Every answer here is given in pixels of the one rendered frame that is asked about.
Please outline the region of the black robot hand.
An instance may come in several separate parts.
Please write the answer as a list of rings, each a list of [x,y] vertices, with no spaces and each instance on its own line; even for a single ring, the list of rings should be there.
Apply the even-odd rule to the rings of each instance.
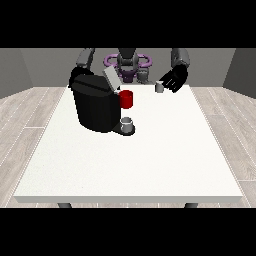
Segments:
[[[87,68],[83,67],[75,67],[71,71],[71,75],[69,78],[69,86],[72,86],[74,83],[76,84],[90,84],[93,81],[94,73]]]
[[[183,64],[176,65],[160,78],[162,85],[176,93],[186,82],[188,77],[187,67]]]

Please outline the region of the pale grey machine lid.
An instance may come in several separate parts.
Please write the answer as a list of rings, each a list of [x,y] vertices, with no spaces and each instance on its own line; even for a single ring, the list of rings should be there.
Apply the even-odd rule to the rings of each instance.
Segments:
[[[121,85],[121,81],[114,69],[113,66],[109,66],[107,68],[105,68],[103,71],[102,71],[104,77],[107,79],[111,89],[113,91],[116,91],[120,85]]]

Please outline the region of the black coffee machine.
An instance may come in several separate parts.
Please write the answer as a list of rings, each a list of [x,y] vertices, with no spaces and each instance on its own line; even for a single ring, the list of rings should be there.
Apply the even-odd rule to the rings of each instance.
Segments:
[[[70,88],[82,126],[94,132],[116,132],[123,136],[135,133],[134,125],[124,131],[120,96],[111,90],[104,76],[78,75]]]

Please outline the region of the red pod holder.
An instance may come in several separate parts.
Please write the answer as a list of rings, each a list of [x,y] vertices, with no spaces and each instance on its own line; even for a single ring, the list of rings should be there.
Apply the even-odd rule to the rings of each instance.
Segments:
[[[133,92],[130,90],[122,90],[119,93],[120,107],[123,109],[129,109],[133,106]]]

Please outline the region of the small grey cup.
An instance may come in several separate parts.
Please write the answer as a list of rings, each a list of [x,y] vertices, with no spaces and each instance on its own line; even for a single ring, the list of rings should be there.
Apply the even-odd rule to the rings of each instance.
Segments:
[[[121,124],[121,130],[124,133],[128,133],[131,132],[133,129],[133,121],[130,117],[123,117],[120,120],[120,124]]]

